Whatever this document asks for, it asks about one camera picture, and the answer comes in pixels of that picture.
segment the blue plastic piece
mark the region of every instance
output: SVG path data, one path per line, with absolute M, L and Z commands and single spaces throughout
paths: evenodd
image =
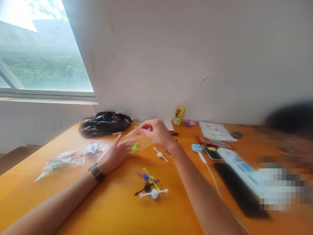
M 140 173 L 139 171 L 137 171 L 137 173 L 143 175 L 143 180 L 144 180 L 144 181 L 148 181 L 148 180 L 150 179 L 150 180 L 152 180 L 154 183 L 158 183 L 157 180 L 154 180 L 154 179 L 150 178 L 150 177 L 148 176 L 148 174 Z

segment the white wall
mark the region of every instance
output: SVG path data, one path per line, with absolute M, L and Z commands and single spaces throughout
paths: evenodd
M 258 124 L 313 98 L 310 0 L 63 2 L 103 110 Z
M 0 153 L 45 145 L 95 113 L 92 105 L 0 101 Z

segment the black plastic bag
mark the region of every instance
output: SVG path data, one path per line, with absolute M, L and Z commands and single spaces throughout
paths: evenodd
M 79 134 L 84 138 L 101 137 L 125 131 L 131 123 L 131 118 L 124 114 L 99 112 L 82 121 L 79 126 Z

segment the black watch strap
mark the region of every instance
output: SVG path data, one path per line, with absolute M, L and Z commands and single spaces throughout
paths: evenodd
M 90 172 L 93 174 L 93 176 L 95 177 L 95 179 L 100 182 L 101 180 L 104 179 L 104 175 L 103 175 L 103 173 L 98 169 L 97 165 L 98 165 L 98 163 L 94 164 L 92 167 L 90 167 L 90 168 L 88 169 L 88 171 L 90 171 Z

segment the window sill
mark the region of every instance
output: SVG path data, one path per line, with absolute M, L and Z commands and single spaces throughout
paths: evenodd
M 35 102 L 35 103 L 61 103 L 61 104 L 87 104 L 97 105 L 96 100 L 76 100 L 74 97 L 71 99 L 47 99 L 47 98 L 22 98 L 22 97 L 3 97 L 0 94 L 0 101 L 15 101 L 15 102 Z

